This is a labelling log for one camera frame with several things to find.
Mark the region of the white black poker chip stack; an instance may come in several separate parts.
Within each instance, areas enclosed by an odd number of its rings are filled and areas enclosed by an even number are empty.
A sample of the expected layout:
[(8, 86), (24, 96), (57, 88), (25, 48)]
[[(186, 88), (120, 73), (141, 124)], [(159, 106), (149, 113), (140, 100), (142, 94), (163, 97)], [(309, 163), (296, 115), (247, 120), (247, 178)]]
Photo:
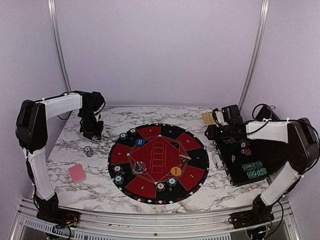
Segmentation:
[(85, 146), (85, 147), (83, 148), (83, 151), (84, 151), (85, 155), (86, 155), (87, 157), (89, 157), (89, 158), (94, 155), (94, 152), (93, 152), (93, 150), (92, 150), (92, 148), (91, 148), (90, 146)]

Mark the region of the green chips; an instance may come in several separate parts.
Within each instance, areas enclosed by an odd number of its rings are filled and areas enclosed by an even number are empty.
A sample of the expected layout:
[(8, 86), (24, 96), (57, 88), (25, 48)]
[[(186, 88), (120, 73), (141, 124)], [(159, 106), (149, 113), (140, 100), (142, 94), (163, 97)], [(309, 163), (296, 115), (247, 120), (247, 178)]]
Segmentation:
[(173, 177), (170, 177), (168, 180), (167, 180), (167, 185), (169, 187), (175, 187), (177, 185), (177, 179), (176, 178), (173, 178)]
[(124, 183), (124, 177), (122, 175), (116, 175), (113, 181), (117, 186), (120, 186)]
[(120, 135), (119, 135), (119, 139), (124, 141), (128, 138), (128, 134), (126, 132), (122, 132)]

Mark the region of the blue small blind button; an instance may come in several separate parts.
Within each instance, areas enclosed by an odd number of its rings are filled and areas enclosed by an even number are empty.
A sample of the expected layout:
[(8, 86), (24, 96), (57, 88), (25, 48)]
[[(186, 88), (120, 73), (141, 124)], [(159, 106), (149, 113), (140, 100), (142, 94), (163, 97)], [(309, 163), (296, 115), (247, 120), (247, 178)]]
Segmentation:
[(142, 147), (145, 144), (145, 140), (143, 138), (139, 138), (135, 141), (135, 144), (139, 147)]

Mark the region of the triangular all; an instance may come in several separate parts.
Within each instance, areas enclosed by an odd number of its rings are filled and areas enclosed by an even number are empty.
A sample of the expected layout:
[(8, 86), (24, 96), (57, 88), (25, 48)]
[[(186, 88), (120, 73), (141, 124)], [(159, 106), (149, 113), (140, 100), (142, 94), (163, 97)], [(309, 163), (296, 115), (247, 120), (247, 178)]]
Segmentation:
[(182, 155), (182, 154), (178, 155), (178, 159), (179, 159), (179, 164), (180, 165), (187, 164), (188, 162), (190, 162), (192, 160), (191, 157), (189, 157), (187, 155)]

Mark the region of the orange big blind button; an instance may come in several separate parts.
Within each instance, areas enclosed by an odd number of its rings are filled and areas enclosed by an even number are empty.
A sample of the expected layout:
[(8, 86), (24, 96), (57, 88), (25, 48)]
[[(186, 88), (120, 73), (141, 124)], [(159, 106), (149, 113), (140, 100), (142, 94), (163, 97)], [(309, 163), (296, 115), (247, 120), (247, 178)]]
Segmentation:
[(182, 174), (182, 169), (178, 166), (174, 166), (171, 168), (170, 173), (173, 176), (179, 177)]

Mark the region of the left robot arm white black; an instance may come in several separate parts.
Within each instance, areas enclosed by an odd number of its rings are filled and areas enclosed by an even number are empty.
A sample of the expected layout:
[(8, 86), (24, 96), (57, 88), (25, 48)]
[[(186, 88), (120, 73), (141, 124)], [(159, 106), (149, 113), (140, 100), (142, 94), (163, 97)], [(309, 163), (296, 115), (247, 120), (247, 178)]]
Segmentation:
[(16, 120), (15, 135), (26, 159), (29, 178), (34, 184), (34, 200), (39, 216), (58, 223), (66, 215), (66, 212), (59, 208), (58, 195), (48, 174), (47, 121), (53, 117), (77, 111), (80, 117), (80, 133), (91, 141), (99, 141), (102, 138), (104, 123), (97, 119), (97, 116), (105, 104), (106, 101), (100, 92), (78, 90), (22, 102)]

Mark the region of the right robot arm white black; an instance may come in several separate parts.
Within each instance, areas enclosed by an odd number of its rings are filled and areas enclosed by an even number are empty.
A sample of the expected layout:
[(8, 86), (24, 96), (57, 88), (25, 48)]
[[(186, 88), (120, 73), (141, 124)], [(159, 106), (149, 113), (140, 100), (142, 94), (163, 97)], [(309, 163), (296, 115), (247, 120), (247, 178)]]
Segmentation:
[(251, 210), (231, 214), (233, 222), (260, 223), (320, 158), (319, 134), (306, 117), (212, 124), (204, 135), (215, 143), (233, 186), (277, 174)]

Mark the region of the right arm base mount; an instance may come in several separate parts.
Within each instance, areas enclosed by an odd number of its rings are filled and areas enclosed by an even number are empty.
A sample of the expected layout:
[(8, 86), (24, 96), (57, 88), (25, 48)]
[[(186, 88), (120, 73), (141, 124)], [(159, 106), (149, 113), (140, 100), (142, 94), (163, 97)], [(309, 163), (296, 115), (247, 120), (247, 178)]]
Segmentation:
[(255, 214), (253, 210), (246, 210), (232, 213), (228, 222), (233, 225), (234, 229), (241, 229), (271, 222), (274, 219), (275, 217), (271, 211), (267, 214), (259, 215)]

